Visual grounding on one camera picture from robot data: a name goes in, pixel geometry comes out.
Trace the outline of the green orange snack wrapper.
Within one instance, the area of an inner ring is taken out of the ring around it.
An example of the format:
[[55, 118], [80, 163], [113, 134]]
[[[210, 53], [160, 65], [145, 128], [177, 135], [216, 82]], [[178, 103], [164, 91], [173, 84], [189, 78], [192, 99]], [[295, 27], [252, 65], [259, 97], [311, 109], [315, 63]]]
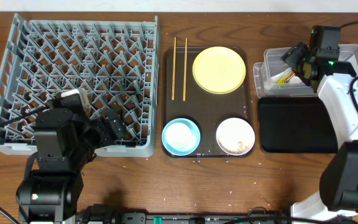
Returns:
[[276, 84], [288, 83], [294, 75], [294, 71], [284, 72], [283, 75], [276, 81]]

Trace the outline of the pink white bowl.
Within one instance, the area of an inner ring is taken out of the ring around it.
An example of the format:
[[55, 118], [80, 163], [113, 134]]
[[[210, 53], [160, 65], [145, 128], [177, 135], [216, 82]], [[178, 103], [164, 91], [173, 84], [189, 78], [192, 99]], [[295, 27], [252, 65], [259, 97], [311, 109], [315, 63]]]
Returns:
[[217, 127], [216, 142], [225, 153], [244, 156], [254, 147], [255, 132], [246, 120], [228, 118]]

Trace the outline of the white cup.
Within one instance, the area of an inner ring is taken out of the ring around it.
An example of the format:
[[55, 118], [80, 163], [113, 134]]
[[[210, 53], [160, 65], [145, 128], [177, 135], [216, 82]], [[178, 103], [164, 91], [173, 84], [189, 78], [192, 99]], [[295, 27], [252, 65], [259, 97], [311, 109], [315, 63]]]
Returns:
[[195, 143], [195, 137], [191, 129], [184, 123], [173, 123], [165, 131], [167, 143], [175, 149], [186, 149]]

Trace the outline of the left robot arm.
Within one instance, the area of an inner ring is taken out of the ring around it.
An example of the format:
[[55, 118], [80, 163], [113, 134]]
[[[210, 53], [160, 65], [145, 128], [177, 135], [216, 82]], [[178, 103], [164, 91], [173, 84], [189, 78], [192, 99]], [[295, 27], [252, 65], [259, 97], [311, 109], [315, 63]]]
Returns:
[[16, 192], [23, 223], [63, 223], [74, 217], [83, 189], [81, 171], [95, 150], [126, 134], [122, 111], [108, 109], [90, 119], [82, 105], [53, 107], [36, 119], [37, 152], [26, 162]]

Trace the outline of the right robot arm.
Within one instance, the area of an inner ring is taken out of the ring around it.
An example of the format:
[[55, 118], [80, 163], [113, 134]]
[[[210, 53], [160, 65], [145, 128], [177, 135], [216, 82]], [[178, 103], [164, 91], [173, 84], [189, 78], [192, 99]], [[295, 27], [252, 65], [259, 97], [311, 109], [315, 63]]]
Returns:
[[340, 61], [341, 27], [313, 26], [281, 60], [310, 86], [328, 111], [339, 146], [319, 180], [319, 190], [290, 207], [292, 223], [329, 223], [358, 215], [358, 74]]

